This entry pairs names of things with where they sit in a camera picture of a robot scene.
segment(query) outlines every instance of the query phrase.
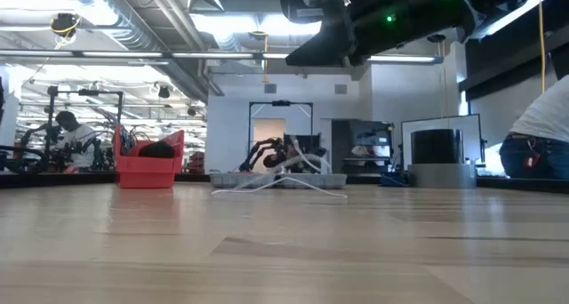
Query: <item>man with dark hair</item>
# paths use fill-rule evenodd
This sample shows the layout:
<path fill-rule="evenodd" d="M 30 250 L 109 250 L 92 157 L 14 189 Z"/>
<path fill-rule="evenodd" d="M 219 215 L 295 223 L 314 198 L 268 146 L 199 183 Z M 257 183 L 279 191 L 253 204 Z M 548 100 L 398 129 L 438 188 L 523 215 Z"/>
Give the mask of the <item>man with dark hair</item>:
<path fill-rule="evenodd" d="M 62 111 L 55 117 L 55 122 L 61 126 L 66 132 L 63 134 L 63 140 L 60 140 L 55 149 L 64 149 L 66 144 L 75 147 L 77 142 L 83 146 L 85 142 L 95 137 L 93 129 L 87 125 L 77 122 L 75 115 L 69 111 Z M 89 167 L 92 165 L 94 147 L 90 146 L 84 153 L 71 154 L 73 162 L 70 166 Z"/>

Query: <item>red bin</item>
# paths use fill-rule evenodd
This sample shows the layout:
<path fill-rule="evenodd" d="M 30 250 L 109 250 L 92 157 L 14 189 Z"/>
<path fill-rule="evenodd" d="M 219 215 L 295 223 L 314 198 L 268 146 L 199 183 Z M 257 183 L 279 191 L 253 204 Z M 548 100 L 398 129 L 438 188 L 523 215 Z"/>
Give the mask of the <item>red bin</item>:
<path fill-rule="evenodd" d="M 139 157 L 141 148 L 151 140 L 139 140 L 127 156 L 121 154 L 121 126 L 115 129 L 115 159 L 120 188 L 171 188 L 176 173 L 181 172 L 184 156 L 184 131 L 168 135 L 163 141 L 173 147 L 174 158 Z"/>

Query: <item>black cylinder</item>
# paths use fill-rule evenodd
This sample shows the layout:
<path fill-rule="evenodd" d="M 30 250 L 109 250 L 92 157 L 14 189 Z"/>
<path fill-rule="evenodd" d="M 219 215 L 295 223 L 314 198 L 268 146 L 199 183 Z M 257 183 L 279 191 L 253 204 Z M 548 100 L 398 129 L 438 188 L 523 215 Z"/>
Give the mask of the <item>black cylinder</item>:
<path fill-rule="evenodd" d="M 412 164 L 462 164 L 461 130 L 411 133 Z"/>

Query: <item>overhead robot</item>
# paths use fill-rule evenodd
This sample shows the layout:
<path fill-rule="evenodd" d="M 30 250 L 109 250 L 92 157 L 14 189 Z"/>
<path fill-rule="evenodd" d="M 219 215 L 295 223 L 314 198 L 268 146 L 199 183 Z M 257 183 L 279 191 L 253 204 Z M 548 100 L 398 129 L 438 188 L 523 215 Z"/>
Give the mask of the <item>overhead robot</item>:
<path fill-rule="evenodd" d="M 189 0 L 190 11 L 196 0 Z M 204 0 L 223 10 L 225 0 Z M 320 32 L 292 52 L 291 66 L 357 66 L 370 56 L 447 28 L 459 40 L 481 38 L 527 0 L 280 0 L 293 23 L 322 21 Z"/>

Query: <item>black frame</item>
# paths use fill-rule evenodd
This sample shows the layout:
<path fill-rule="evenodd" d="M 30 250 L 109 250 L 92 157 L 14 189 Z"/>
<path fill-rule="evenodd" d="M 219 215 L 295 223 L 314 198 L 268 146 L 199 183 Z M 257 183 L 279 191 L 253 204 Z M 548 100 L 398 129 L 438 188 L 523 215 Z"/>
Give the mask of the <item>black frame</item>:
<path fill-rule="evenodd" d="M 478 134 L 480 134 L 480 158 L 482 159 L 482 163 L 486 162 L 486 156 L 485 156 L 485 142 L 482 139 L 482 123 L 480 121 L 480 114 L 476 113 L 476 114 L 468 114 L 465 116 L 478 116 Z M 418 120 L 411 120 L 411 121 L 403 121 L 401 122 L 401 169 L 404 169 L 405 166 L 405 162 L 404 162 L 404 157 L 403 157 L 403 123 L 410 123 L 410 122 L 422 122 L 422 121 L 432 121 L 432 120 L 436 120 L 436 119 L 444 119 L 444 118 L 455 118 L 455 117 L 464 117 L 464 116 L 445 116 L 445 117 L 435 117 L 435 118 L 424 118 L 424 119 L 418 119 Z"/>
<path fill-rule="evenodd" d="M 47 88 L 47 93 L 50 95 L 50 106 L 49 106 L 49 113 L 47 116 L 47 125 L 48 127 L 52 127 L 53 126 L 53 111 L 55 109 L 55 98 L 59 95 L 59 94 L 69 94 L 69 93 L 74 93 L 74 94 L 79 94 L 82 96 L 99 96 L 100 91 L 92 91 L 92 90 L 80 90 L 80 91 L 60 91 L 58 89 L 57 86 L 50 86 Z M 116 120 L 118 121 L 118 123 L 121 123 L 121 115 L 123 114 L 123 100 L 124 100 L 124 93 L 121 91 L 109 91 L 109 92 L 104 92 L 105 94 L 116 94 L 118 95 L 118 105 L 117 105 L 117 110 L 116 110 Z M 48 156 L 50 154 L 50 141 L 46 141 L 45 142 L 45 154 Z"/>
<path fill-rule="evenodd" d="M 251 151 L 251 108 L 253 105 L 268 105 L 274 107 L 290 107 L 291 105 L 308 105 L 310 107 L 310 136 L 314 135 L 314 103 L 313 102 L 291 102 L 282 100 L 273 101 L 251 101 L 249 102 L 249 124 L 247 127 L 247 154 Z"/>

